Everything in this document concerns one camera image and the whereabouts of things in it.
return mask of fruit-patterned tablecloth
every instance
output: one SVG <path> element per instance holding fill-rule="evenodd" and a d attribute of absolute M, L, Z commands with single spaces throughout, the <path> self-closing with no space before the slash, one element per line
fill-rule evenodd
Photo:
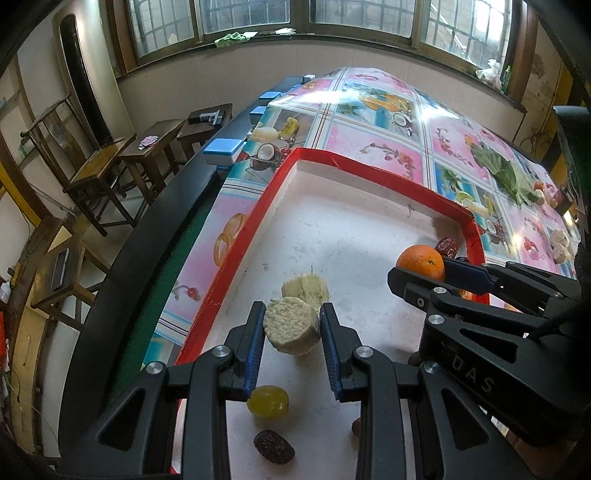
<path fill-rule="evenodd" d="M 550 236 L 579 238 L 548 200 L 547 172 L 486 128 L 383 72 L 343 68 L 271 102 L 232 168 L 178 276 L 145 362 L 182 345 L 217 269 L 283 158 L 296 147 L 330 150 L 421 183 L 470 209 L 487 262 L 521 262 L 574 277 L 557 264 Z"/>

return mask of window sill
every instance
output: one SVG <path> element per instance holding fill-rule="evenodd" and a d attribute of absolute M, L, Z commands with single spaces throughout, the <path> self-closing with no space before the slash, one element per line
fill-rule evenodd
<path fill-rule="evenodd" d="M 250 39 L 246 43 L 252 44 L 252 43 L 268 42 L 268 41 L 290 41 L 290 40 L 323 40 L 323 41 L 332 41 L 332 42 L 337 42 L 337 43 L 348 43 L 348 44 L 353 44 L 353 45 L 357 45 L 357 46 L 361 46 L 361 47 L 376 48 L 378 50 L 383 50 L 383 51 L 387 51 L 390 53 L 395 53 L 397 55 L 406 56 L 406 57 L 409 57 L 413 60 L 418 60 L 418 61 L 422 61 L 424 63 L 427 63 L 437 69 L 445 71 L 446 73 L 448 73 L 450 75 L 456 76 L 459 80 L 462 80 L 464 82 L 468 82 L 471 85 L 475 86 L 476 88 L 479 88 L 480 90 L 486 92 L 487 94 L 497 97 L 498 99 L 507 103 L 508 105 L 510 105 L 511 107 L 516 109 L 517 111 L 519 111 L 523 114 L 527 113 L 527 110 L 525 109 L 525 107 L 523 107 L 523 105 L 521 105 L 519 102 L 516 102 L 515 100 L 508 97 L 504 93 L 502 93 L 498 90 L 495 90 L 494 88 L 482 83 L 480 80 L 478 80 L 476 77 L 470 75 L 469 73 L 462 72 L 460 70 L 457 70 L 453 67 L 450 67 L 449 65 L 446 65 L 446 64 L 440 62 L 439 60 L 435 60 L 430 57 L 427 57 L 424 54 L 420 53 L 419 51 L 412 49 L 410 47 L 404 48 L 403 46 L 395 46 L 395 45 L 380 43 L 380 42 L 371 41 L 371 40 L 361 40 L 360 38 L 338 37 L 335 35 L 323 35 L 323 34 L 313 34 L 313 33 L 295 33 L 292 35 L 275 35 L 275 34 L 268 34 L 268 33 L 259 33 L 257 36 L 253 37 L 252 39 Z M 172 60 L 172 59 L 178 58 L 183 55 L 199 53 L 199 52 L 202 52 L 205 50 L 214 50 L 214 49 L 216 49 L 216 46 L 213 43 L 201 44 L 196 47 L 188 48 L 187 50 L 183 50 L 181 52 L 174 53 L 172 55 L 168 55 L 166 57 L 162 57 L 160 59 L 153 60 L 151 62 L 140 65 L 136 69 L 133 69 L 131 72 L 128 72 L 124 75 L 117 77 L 117 81 L 124 80 L 125 78 L 133 75 L 136 72 L 140 72 L 141 70 L 147 69 L 151 66 L 158 65 L 162 62 L 166 62 L 168 60 Z"/>

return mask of blue lid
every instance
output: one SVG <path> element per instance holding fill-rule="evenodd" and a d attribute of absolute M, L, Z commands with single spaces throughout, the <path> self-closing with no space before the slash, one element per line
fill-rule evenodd
<path fill-rule="evenodd" d="M 273 100 L 274 98 L 279 97 L 279 95 L 281 95 L 281 92 L 265 92 L 259 98 L 262 98 L 264 100 L 267 100 L 267 99 Z"/>
<path fill-rule="evenodd" d="M 262 115 L 265 113 L 266 106 L 258 106 L 254 110 L 251 110 L 251 115 Z"/>
<path fill-rule="evenodd" d="M 244 145 L 244 140 L 236 138 L 214 138 L 211 143 L 203 149 L 206 155 L 234 155 Z"/>

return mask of beige round food piece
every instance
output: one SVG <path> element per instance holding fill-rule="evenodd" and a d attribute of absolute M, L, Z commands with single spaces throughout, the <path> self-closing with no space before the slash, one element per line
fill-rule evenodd
<path fill-rule="evenodd" d="M 271 345 L 290 355 L 305 355 L 320 340 L 318 313 L 295 297 L 272 299 L 263 318 L 263 328 Z"/>

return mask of green felt surface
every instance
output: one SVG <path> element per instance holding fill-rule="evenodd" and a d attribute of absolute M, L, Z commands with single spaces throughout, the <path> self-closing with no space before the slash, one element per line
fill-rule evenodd
<path fill-rule="evenodd" d="M 181 234 L 178 243 L 173 247 L 170 256 L 166 259 L 162 270 L 152 284 L 144 306 L 133 326 L 129 342 L 119 361 L 119 368 L 115 373 L 108 395 L 109 403 L 123 391 L 141 369 L 142 360 L 156 329 L 160 313 L 168 300 L 168 295 L 173 289 L 174 282 L 189 256 L 189 252 L 201 232 L 205 219 L 222 187 L 222 182 L 217 176 L 216 181 L 212 183 L 203 193 L 201 201 L 193 213 L 193 218 Z"/>

